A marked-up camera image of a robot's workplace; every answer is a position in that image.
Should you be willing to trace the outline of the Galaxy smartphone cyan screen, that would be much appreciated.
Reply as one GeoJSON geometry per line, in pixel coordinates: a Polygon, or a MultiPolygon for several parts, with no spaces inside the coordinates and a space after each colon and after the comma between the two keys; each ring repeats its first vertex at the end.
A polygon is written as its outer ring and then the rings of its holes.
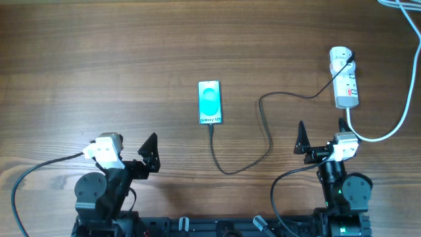
{"type": "Polygon", "coordinates": [[[220,82],[218,80],[200,81],[198,82],[197,89],[199,99],[199,123],[222,123],[220,82]]]}

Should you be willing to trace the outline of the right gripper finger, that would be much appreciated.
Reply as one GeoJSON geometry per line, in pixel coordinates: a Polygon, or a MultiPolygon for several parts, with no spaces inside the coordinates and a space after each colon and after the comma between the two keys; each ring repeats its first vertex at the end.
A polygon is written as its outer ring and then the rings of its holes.
{"type": "Polygon", "coordinates": [[[338,120],[339,133],[337,134],[338,143],[361,143],[361,139],[349,128],[343,117],[338,120]]]}
{"type": "Polygon", "coordinates": [[[310,142],[303,121],[300,121],[298,125],[297,140],[293,153],[297,155],[310,153],[310,142]]]}

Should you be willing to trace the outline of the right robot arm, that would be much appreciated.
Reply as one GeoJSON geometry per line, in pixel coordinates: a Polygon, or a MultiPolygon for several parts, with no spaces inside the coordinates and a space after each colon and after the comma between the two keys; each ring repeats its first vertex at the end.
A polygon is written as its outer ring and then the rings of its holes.
{"type": "Polygon", "coordinates": [[[313,211],[316,236],[371,236],[368,211],[373,182],[358,172],[348,173],[345,162],[356,156],[360,141],[339,119],[339,132],[323,146],[312,146],[304,122],[299,122],[293,152],[303,154],[304,164],[318,167],[326,206],[313,211]]]}

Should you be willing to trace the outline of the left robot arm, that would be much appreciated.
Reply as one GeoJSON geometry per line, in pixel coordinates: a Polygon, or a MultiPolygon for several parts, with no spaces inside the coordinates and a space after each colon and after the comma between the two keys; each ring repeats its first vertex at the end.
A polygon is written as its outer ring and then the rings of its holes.
{"type": "Polygon", "coordinates": [[[142,160],[124,161],[121,134],[105,132],[96,137],[82,151],[86,159],[93,159],[99,172],[83,175],[76,183],[75,208],[78,213],[72,236],[149,236],[139,213],[130,208],[122,210],[133,180],[146,180],[161,167],[158,138],[151,134],[137,153],[142,160]]]}

